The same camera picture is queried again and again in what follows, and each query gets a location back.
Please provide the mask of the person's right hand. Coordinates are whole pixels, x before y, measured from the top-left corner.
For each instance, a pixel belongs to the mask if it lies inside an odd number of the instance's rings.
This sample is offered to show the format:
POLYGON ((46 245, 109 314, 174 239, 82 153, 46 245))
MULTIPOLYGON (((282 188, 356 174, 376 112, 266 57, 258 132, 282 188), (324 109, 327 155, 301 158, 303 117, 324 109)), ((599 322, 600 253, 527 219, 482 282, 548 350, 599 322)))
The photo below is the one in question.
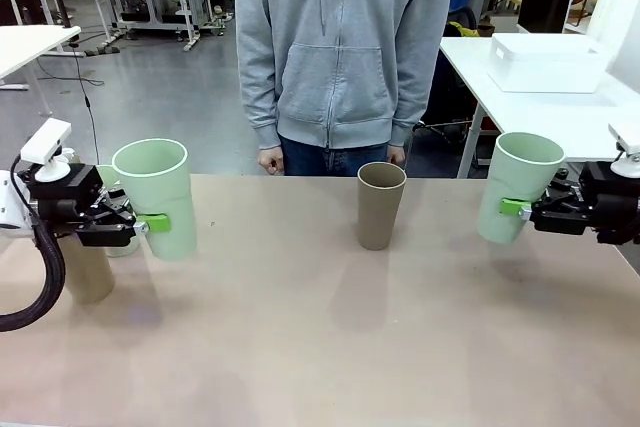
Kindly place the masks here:
POLYGON ((258 163, 268 175, 280 175, 285 172, 284 155, 280 146, 260 149, 258 163))

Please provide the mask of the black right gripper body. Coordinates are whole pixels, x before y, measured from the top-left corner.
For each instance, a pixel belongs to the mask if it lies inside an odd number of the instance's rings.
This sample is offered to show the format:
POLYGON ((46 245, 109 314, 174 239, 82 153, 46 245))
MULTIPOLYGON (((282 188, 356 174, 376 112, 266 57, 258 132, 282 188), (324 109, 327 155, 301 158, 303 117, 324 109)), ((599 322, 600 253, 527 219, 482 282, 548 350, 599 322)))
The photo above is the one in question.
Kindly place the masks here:
POLYGON ((588 226, 601 244, 639 244, 639 180, 611 170, 611 162, 586 162, 579 176, 588 226))

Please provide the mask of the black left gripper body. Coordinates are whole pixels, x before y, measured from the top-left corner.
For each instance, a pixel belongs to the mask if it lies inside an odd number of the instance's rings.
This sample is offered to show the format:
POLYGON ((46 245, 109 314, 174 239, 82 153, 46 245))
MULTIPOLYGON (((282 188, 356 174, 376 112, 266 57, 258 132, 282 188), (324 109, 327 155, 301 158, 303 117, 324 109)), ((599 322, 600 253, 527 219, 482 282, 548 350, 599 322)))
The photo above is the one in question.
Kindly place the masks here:
POLYGON ((24 182, 36 213, 30 217, 33 230, 44 225, 51 234, 73 232, 80 238, 95 237, 90 210, 100 196, 102 178, 94 165, 71 163, 67 167, 70 172, 53 182, 37 181, 35 174, 41 168, 34 164, 24 171, 24 182))

